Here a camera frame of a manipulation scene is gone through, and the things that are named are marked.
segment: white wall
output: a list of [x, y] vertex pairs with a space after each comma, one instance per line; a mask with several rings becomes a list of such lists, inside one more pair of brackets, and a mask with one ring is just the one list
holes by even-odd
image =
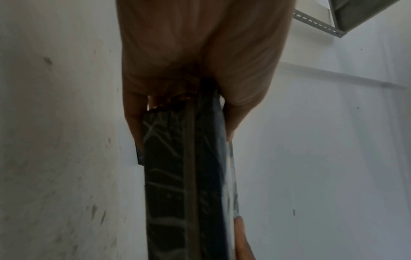
[[[343, 39], [293, 23], [234, 139], [258, 259], [410, 255], [409, 99], [381, 85], [407, 83], [393, 49], [411, 35], [390, 41], [382, 22]], [[146, 259], [120, 46], [111, 0], [0, 2], [0, 259]]]

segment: hand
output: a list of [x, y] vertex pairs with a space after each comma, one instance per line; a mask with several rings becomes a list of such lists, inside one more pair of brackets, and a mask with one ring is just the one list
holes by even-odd
[[244, 220], [237, 217], [234, 220], [235, 255], [237, 260], [255, 260], [251, 247], [245, 237]]
[[225, 99], [227, 137], [264, 98], [295, 0], [116, 0], [125, 118], [143, 150], [149, 97], [195, 92], [213, 77]]

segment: plastic-wrapped package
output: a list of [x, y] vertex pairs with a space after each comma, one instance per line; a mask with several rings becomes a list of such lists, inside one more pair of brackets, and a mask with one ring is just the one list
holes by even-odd
[[215, 82], [148, 111], [144, 130], [149, 259], [235, 259], [234, 161]]

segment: perforated metal bracket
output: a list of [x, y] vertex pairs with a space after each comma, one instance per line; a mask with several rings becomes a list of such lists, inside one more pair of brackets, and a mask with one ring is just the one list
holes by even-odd
[[294, 14], [292, 16], [295, 20], [299, 20], [300, 22], [303, 22], [305, 24], [308, 24], [314, 28], [317, 28], [323, 32], [326, 32], [328, 34], [331, 34], [333, 36], [336, 36], [338, 38], [342, 38], [344, 35], [346, 35], [346, 32], [343, 32], [329, 24], [326, 24], [325, 22], [322, 22], [318, 20], [317, 18], [314, 18], [310, 15], [307, 15], [301, 11], [298, 11], [297, 9], [294, 10]]

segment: shiny plastic wrapping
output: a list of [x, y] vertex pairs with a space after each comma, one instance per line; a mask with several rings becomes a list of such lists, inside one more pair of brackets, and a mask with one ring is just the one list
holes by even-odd
[[149, 259], [235, 259], [234, 161], [215, 82], [148, 111], [144, 131]]

